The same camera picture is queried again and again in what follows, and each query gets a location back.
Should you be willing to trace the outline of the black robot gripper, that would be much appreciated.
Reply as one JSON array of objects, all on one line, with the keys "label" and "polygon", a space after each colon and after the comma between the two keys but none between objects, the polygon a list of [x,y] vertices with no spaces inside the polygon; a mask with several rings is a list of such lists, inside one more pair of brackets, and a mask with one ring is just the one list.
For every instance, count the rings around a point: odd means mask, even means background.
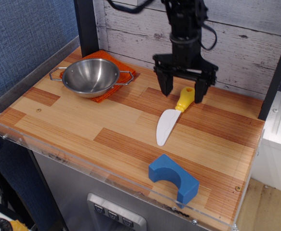
[{"label": "black robot gripper", "polygon": [[201,56],[197,41],[189,44],[173,43],[172,53],[155,54],[154,72],[161,92],[168,96],[173,89],[173,77],[195,81],[195,103],[201,103],[208,88],[216,83],[218,67]]}]

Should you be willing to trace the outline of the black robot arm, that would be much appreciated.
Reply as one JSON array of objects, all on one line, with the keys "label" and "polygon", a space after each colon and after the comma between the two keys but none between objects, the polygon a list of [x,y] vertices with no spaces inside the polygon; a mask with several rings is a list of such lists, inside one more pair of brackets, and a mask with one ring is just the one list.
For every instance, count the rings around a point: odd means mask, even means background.
[{"label": "black robot arm", "polygon": [[154,71],[161,92],[168,96],[173,89],[174,77],[195,82],[195,103],[201,103],[208,88],[215,84],[218,67],[201,56],[202,29],[214,30],[205,25],[208,8],[202,0],[164,0],[171,25],[172,53],[156,54]]}]

